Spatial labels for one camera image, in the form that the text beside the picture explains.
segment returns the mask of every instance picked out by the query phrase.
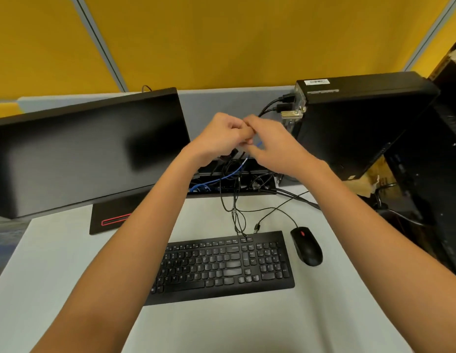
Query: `small sticker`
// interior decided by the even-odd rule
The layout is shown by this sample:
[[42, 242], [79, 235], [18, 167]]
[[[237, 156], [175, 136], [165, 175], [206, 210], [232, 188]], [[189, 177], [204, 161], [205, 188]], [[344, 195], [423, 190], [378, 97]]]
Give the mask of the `small sticker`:
[[338, 91], [339, 89], [315, 90], [313, 92], [307, 92], [307, 94], [337, 93]]
[[327, 79], [305, 80], [305, 85], [329, 84]]

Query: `computer mouse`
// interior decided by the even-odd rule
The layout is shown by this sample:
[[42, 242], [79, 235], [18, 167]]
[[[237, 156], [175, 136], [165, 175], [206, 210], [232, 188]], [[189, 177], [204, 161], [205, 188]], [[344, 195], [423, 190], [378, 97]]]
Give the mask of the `computer mouse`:
[[290, 234], [301, 261], [309, 266], [318, 266], [323, 262], [323, 251], [307, 227], [295, 228]]

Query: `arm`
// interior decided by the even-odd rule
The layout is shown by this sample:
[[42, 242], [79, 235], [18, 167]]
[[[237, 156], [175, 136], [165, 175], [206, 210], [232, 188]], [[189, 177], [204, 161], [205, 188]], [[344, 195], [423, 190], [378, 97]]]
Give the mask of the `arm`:
[[194, 173], [252, 136], [242, 120], [216, 114], [90, 263], [32, 352], [122, 350], [153, 285]]
[[413, 350], [456, 352], [456, 276], [349, 191], [280, 123], [254, 115], [245, 121], [265, 146], [245, 150], [311, 191], [367, 288]]

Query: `forearm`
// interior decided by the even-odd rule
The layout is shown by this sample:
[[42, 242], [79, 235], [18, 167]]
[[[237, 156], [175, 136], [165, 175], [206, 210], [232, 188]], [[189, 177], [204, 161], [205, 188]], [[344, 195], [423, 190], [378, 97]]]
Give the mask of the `forearm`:
[[93, 336], [94, 350], [89, 351], [123, 346], [154, 282], [197, 165], [187, 149], [178, 155], [90, 263], [42, 340], [49, 332], [63, 340], [60, 330], [69, 338], [74, 322], [77, 336]]
[[456, 352], [456, 277], [306, 154], [299, 180], [385, 314], [416, 352]]

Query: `black keyboard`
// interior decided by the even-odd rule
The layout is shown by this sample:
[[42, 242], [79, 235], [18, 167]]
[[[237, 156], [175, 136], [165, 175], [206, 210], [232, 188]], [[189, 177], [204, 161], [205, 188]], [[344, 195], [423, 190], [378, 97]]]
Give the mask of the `black keyboard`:
[[281, 231], [168, 243], [145, 305], [291, 289]]

